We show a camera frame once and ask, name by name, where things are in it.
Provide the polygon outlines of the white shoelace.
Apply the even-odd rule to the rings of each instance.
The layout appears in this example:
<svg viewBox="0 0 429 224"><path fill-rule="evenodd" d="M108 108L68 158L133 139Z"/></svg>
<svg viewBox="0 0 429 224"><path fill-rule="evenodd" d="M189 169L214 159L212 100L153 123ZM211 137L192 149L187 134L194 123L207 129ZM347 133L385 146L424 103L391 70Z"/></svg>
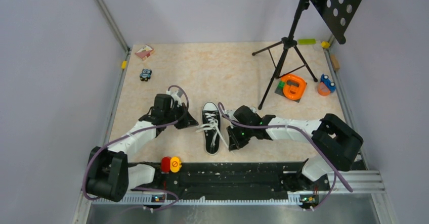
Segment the white shoelace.
<svg viewBox="0 0 429 224"><path fill-rule="evenodd" d="M221 119L219 113L215 111L203 111L202 119L204 123L198 126L196 132L204 132L205 144L208 149L215 149L222 141L227 147L228 144L221 133Z"/></svg>

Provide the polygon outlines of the black white canvas sneaker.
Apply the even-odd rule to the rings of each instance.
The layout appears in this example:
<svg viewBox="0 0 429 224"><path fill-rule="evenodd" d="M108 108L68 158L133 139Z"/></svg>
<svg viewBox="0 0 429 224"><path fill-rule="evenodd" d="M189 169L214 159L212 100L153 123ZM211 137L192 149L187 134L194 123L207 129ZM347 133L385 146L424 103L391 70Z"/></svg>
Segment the black white canvas sneaker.
<svg viewBox="0 0 429 224"><path fill-rule="evenodd" d="M202 125L201 129L204 132L205 150L209 155L215 155L220 148L220 127L221 116L220 112L213 102L207 102L202 107Z"/></svg>

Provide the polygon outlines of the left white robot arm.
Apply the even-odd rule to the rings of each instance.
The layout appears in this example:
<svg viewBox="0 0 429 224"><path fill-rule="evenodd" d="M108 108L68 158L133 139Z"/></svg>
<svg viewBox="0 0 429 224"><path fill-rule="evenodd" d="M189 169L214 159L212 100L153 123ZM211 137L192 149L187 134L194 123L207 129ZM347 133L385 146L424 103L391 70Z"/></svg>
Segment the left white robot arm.
<svg viewBox="0 0 429 224"><path fill-rule="evenodd" d="M118 202L140 185L157 190L162 176L149 163L132 163L132 157L168 126L184 129L198 122L188 112L188 96L182 89L157 94L154 105L141 116L131 130L102 147L94 147L82 181L82 191L89 200L99 198Z"/></svg>

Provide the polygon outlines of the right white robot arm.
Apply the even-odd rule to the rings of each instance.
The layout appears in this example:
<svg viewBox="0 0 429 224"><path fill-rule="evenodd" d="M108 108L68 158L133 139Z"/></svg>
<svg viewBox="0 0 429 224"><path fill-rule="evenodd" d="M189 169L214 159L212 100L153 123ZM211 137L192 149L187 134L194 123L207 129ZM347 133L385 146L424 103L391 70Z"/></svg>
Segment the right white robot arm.
<svg viewBox="0 0 429 224"><path fill-rule="evenodd" d="M327 173L350 171L364 142L356 131L332 113L316 120L295 120L276 115L260 117L244 105L221 112L230 122L227 128L230 151L243 148L251 138L312 145L318 154L306 160L296 176L298 186L304 190L311 189Z"/></svg>

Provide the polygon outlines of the blue owl toy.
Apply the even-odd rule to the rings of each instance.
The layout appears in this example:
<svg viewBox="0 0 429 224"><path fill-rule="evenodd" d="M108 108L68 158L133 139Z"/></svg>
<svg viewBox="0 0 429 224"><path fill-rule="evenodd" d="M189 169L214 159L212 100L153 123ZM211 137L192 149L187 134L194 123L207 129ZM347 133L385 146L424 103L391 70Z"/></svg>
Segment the blue owl toy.
<svg viewBox="0 0 429 224"><path fill-rule="evenodd" d="M140 73L140 81L148 81L151 78L152 70L151 69L142 69Z"/></svg>

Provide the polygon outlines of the red yellow emergency button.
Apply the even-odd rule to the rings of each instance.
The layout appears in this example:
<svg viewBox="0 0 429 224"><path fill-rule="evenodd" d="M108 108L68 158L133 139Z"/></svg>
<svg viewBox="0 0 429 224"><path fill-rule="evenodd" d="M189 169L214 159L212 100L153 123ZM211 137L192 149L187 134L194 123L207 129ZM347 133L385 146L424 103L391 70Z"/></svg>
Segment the red yellow emergency button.
<svg viewBox="0 0 429 224"><path fill-rule="evenodd" d="M179 157L163 157L160 163L160 170L163 173L177 173L182 168L182 161Z"/></svg>

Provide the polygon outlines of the pink red box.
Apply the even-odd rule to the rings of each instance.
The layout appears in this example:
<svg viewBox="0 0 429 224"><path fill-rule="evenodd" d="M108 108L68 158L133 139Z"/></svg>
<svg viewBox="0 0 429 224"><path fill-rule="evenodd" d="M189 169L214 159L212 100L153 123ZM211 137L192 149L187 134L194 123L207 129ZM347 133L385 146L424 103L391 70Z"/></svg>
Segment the pink red box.
<svg viewBox="0 0 429 224"><path fill-rule="evenodd" d="M135 52L135 55L140 58L142 61L145 61L154 53L154 48L148 44L142 46L139 50Z"/></svg>

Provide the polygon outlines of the blue orange toy car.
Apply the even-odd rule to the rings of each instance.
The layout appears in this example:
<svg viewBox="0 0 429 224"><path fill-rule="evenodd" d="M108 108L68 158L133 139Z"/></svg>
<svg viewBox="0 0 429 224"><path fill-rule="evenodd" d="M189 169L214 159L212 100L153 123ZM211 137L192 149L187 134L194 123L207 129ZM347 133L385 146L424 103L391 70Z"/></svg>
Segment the blue orange toy car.
<svg viewBox="0 0 429 224"><path fill-rule="evenodd" d="M335 82L329 79L327 74L322 74L320 77L320 83L317 86L317 92L321 96L328 96L334 93L336 90Z"/></svg>

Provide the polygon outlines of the green block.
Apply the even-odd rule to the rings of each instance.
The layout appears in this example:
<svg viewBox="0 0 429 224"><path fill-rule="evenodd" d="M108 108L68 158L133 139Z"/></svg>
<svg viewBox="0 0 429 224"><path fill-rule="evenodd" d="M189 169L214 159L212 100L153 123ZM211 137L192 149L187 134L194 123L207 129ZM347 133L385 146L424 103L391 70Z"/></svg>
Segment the green block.
<svg viewBox="0 0 429 224"><path fill-rule="evenodd" d="M297 43L300 45L313 45L316 44L316 40L314 38L309 38L309 39L298 39Z"/></svg>

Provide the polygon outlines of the wooden block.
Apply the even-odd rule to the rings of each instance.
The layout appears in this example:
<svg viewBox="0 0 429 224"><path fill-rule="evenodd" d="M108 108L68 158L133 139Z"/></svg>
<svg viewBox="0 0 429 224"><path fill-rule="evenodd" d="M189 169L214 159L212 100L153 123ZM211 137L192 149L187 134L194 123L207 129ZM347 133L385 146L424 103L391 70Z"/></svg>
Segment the wooden block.
<svg viewBox="0 0 429 224"><path fill-rule="evenodd" d="M330 55L330 60L332 64L332 68L335 72L338 72L340 69L340 64L335 55Z"/></svg>

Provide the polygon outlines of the yellow corner block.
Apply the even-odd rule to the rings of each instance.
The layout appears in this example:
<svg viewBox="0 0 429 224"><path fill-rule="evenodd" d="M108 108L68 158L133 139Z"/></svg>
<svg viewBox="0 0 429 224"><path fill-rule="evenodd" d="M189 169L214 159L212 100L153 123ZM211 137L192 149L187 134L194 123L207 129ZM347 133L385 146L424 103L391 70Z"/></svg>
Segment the yellow corner block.
<svg viewBox="0 0 429 224"><path fill-rule="evenodd" d="M328 48L330 48L330 47L331 47L331 44L330 44L329 42L327 42L327 41L322 41L322 42L320 42L320 46L321 46L323 49L328 49Z"/></svg>

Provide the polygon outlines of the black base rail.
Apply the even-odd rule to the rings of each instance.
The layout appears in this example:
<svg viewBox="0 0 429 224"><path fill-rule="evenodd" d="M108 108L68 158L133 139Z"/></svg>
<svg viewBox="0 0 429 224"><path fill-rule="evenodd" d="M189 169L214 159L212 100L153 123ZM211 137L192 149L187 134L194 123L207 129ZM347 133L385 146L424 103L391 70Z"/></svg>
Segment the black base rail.
<svg viewBox="0 0 429 224"><path fill-rule="evenodd" d="M328 176L315 182L301 174L303 162L183 163L177 173L155 171L143 188L175 193L181 200L282 200L297 191L330 189Z"/></svg>

